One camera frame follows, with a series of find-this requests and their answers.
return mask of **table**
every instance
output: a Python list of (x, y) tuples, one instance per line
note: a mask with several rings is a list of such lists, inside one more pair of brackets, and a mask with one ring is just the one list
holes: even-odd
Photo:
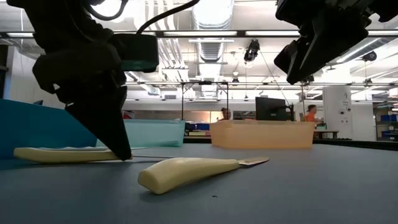
[(210, 144), (135, 150), (141, 156), (270, 161), (164, 195), (137, 183), (153, 159), (43, 166), (0, 161), (0, 223), (397, 223), (398, 152), (314, 145), (228, 150)]
[(333, 139), (337, 139), (337, 130), (314, 130), (315, 135), (318, 136), (319, 139), (323, 139), (324, 133), (333, 133)]

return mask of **plastic container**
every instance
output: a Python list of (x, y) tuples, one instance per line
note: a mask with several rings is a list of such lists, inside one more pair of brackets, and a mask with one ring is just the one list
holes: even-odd
[(219, 121), (210, 124), (211, 142), (230, 149), (311, 149), (315, 123)]
[[(185, 121), (125, 119), (131, 147), (180, 147), (183, 144)], [(98, 140), (97, 147), (104, 144)]]

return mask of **man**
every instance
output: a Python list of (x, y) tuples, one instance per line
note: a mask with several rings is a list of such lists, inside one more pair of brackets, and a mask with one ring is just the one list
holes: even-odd
[(223, 119), (219, 119), (218, 121), (225, 121), (231, 119), (231, 111), (227, 108), (222, 108), (221, 111), (223, 112)]
[(315, 118), (315, 114), (317, 113), (317, 106), (310, 105), (308, 106), (308, 113), (304, 117), (304, 121), (307, 122), (315, 122), (316, 124), (321, 124), (322, 121)]

